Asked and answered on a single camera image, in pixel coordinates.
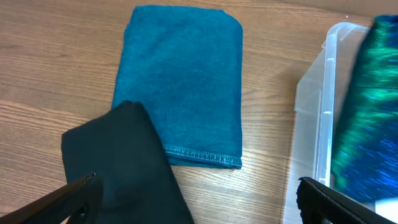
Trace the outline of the black cloth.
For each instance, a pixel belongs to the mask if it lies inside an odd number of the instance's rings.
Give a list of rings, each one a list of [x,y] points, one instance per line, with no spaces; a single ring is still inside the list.
[[[62,135],[68,182],[94,172],[104,181],[98,223],[193,223],[149,114],[124,101]]]

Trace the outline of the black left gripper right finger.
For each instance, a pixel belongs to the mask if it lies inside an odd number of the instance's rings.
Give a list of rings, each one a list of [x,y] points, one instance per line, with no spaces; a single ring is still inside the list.
[[[297,206],[303,224],[394,224],[311,177],[299,181]]]

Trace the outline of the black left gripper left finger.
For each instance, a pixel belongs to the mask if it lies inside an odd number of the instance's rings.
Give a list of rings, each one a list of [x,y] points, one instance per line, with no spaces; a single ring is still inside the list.
[[[80,180],[1,217],[2,224],[94,224],[103,200],[103,180],[92,172]]]

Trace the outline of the blue sequin garment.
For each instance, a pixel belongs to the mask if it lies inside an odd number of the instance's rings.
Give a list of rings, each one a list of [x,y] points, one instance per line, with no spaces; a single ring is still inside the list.
[[[397,16],[377,16],[351,72],[332,144],[333,187],[370,203],[397,197]]]

